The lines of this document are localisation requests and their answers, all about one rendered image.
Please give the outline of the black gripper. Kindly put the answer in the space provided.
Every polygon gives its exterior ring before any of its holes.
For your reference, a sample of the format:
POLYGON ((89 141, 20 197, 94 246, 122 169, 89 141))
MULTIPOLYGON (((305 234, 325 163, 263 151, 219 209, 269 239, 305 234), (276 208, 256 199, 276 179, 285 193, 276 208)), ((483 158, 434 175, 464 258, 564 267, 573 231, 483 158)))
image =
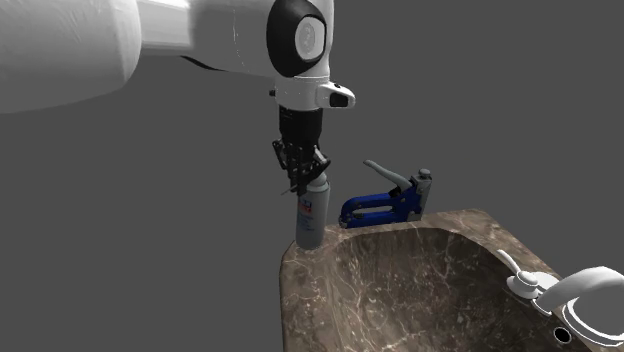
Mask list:
POLYGON ((319 149, 322 122, 322 108, 300 111, 279 107, 282 139, 274 140, 272 146, 280 167, 289 178, 290 185, 286 192, 304 195, 307 186, 331 164, 331 160, 319 149))

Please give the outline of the grey spray can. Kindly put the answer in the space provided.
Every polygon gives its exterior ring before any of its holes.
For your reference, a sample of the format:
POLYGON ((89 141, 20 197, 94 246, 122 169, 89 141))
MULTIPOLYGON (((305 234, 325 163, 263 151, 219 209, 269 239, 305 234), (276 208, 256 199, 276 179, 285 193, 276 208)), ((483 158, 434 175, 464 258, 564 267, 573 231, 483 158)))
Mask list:
POLYGON ((298 197, 295 242, 304 250, 314 250, 322 244, 330 191, 327 176, 321 173, 298 197))

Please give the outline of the blue staple gun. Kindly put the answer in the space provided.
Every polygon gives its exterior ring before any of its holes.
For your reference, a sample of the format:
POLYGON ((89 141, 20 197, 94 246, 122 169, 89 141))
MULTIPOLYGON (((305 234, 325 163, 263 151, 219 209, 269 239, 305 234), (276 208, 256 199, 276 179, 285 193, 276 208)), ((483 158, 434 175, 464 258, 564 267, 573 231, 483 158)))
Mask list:
POLYGON ((372 160, 365 160, 363 164, 391 181, 395 187, 385 193, 357 196, 345 201, 338 218, 341 228, 413 222, 422 218, 433 181, 429 169, 421 168, 407 179, 372 160))

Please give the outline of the brown marble sink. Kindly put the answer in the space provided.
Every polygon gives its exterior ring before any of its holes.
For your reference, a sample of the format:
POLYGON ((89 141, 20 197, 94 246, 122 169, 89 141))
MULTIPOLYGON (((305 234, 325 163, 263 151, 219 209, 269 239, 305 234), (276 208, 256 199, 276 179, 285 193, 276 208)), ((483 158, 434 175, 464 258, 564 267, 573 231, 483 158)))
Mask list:
POLYGON ((507 286, 546 263, 486 212, 343 229, 280 268, 284 352, 624 352, 571 336, 507 286))

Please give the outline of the white sink faucet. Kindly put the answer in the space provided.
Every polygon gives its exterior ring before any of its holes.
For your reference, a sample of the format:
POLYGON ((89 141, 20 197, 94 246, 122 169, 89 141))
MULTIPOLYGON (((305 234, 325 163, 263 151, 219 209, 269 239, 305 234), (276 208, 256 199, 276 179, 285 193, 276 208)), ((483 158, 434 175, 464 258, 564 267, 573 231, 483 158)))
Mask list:
POLYGON ((541 314, 562 309, 563 321, 578 336, 603 347, 624 345, 624 275, 605 266, 580 270, 562 280, 523 270, 504 250, 512 269, 508 288, 541 314))

